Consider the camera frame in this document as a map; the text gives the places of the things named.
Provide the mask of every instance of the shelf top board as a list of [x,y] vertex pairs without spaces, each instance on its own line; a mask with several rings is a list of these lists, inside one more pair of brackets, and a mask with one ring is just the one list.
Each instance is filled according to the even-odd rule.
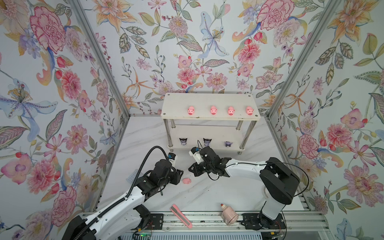
[[[190,106],[195,109],[192,115],[188,114]],[[215,115],[211,114],[212,106],[217,108]],[[228,114],[228,108],[231,106],[235,109],[232,116]],[[245,112],[247,106],[254,109],[252,115]],[[260,113],[250,94],[166,93],[161,117],[163,119],[258,121]]]

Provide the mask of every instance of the metal shelf leg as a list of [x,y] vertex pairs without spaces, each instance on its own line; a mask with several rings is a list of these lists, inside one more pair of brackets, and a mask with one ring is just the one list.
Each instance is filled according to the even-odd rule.
[[251,123],[249,124],[248,130],[245,133],[244,139],[243,139],[242,143],[240,144],[241,150],[244,150],[245,144],[247,143],[249,135],[251,135],[251,132],[252,132],[253,128],[255,127],[256,123],[257,123],[257,121],[251,121]]

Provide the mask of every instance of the black cable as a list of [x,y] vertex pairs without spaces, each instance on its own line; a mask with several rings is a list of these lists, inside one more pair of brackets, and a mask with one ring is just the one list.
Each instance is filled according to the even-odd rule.
[[[125,195],[125,198],[128,198],[130,195],[131,195],[131,192],[132,192],[132,190],[133,190],[133,188],[134,188],[134,186],[135,186],[135,184],[136,184],[136,180],[139,178],[139,175],[140,175],[140,173],[141,173],[141,170],[143,169],[143,167],[144,167],[144,164],[145,164],[145,162],[147,161],[147,158],[149,157],[149,155],[151,154],[151,152],[154,150],[154,149],[156,149],[156,148],[158,148],[158,149],[160,149],[162,152],[163,152],[163,154],[164,154],[164,157],[166,158],[166,159],[168,159],[168,156],[167,156],[167,154],[165,153],[165,151],[164,151],[164,149],[162,148],[162,147],[160,147],[160,146],[154,146],[154,147],[152,147],[149,151],[148,151],[148,153],[147,153],[147,155],[144,157],[144,160],[141,162],[141,165],[140,165],[140,167],[139,167],[139,170],[137,171],[137,173],[136,173],[136,176],[135,176],[135,179],[133,180],[133,183],[132,183],[132,185],[131,185],[131,187],[130,187],[130,189],[129,189],[129,191],[128,191],[128,193]],[[98,218],[101,218],[101,217],[103,217],[104,216],[104,214],[106,214],[109,210],[111,210],[111,209],[113,209],[115,206],[117,206],[117,205],[119,205],[120,203],[122,203],[123,201],[125,201],[125,198],[123,197],[123,198],[121,198],[121,199],[119,199],[118,201],[116,201],[115,203],[113,203],[111,206],[109,206],[106,210],[104,210],[104,211],[102,211],[97,217],[95,217],[90,223],[88,223],[83,229],[81,229],[80,230],[80,232],[76,235],[76,237],[73,239],[73,240],[78,240],[95,222],[97,222],[97,220],[98,220]]]
[[[294,195],[294,197],[299,196],[299,195],[302,194],[305,190],[307,190],[307,188],[308,188],[308,186],[309,186],[309,183],[310,183],[310,178],[308,177],[308,174],[307,174],[301,167],[296,166],[296,165],[294,165],[294,164],[292,164],[292,163],[287,163],[287,162],[274,162],[274,163],[272,163],[272,162],[270,162],[270,163],[266,163],[266,164],[253,164],[253,163],[249,163],[249,162],[239,162],[239,163],[237,163],[237,164],[241,164],[241,163],[243,163],[243,164],[255,165],[255,166],[265,166],[265,165],[273,165],[273,164],[279,164],[279,163],[281,163],[281,164],[292,165],[292,166],[295,166],[295,167],[299,168],[299,169],[300,169],[301,171],[303,171],[303,173],[307,176],[308,181],[307,181],[307,186],[305,186],[304,190],[301,191],[300,193]],[[228,166],[226,166],[225,168],[230,167],[230,166],[232,166],[232,165],[236,165],[236,163],[233,163],[233,164],[231,164],[231,165],[228,165]]]
[[207,174],[208,174],[208,177],[209,177],[211,180],[213,180],[213,181],[216,181],[218,178],[220,178],[220,176],[218,176],[217,179],[212,179],[211,176],[209,175],[209,173],[207,173]]

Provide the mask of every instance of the white shelf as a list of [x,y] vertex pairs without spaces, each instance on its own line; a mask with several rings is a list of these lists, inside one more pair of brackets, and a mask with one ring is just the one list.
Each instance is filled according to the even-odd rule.
[[[173,147],[169,149],[187,149],[191,150],[197,147],[197,140],[204,147],[204,140],[212,139],[209,145],[213,150],[227,150],[241,152],[240,144],[243,141],[241,131],[237,131],[235,126],[204,126],[204,125],[176,125],[176,128],[170,128]],[[187,138],[187,145],[183,146],[179,138]],[[226,147],[225,142],[233,142],[231,147]]]
[[[193,115],[188,115],[190,106],[195,108]],[[217,108],[216,115],[211,114],[211,106]],[[232,116],[228,115],[230,106],[235,109]],[[246,114],[247,106],[254,109],[252,115]],[[161,117],[163,119],[258,121],[260,113],[250,94],[167,93]]]

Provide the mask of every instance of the shelf lower board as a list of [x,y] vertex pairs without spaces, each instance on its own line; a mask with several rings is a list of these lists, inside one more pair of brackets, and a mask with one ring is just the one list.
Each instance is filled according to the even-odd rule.
[[[188,149],[197,147],[197,140],[204,147],[204,140],[212,139],[209,145],[213,150],[244,151],[240,149],[243,141],[241,131],[235,126],[203,126],[203,125],[176,125],[169,128],[173,146],[170,149]],[[179,138],[187,138],[187,145],[183,146]],[[226,147],[225,142],[233,142],[231,147]]]

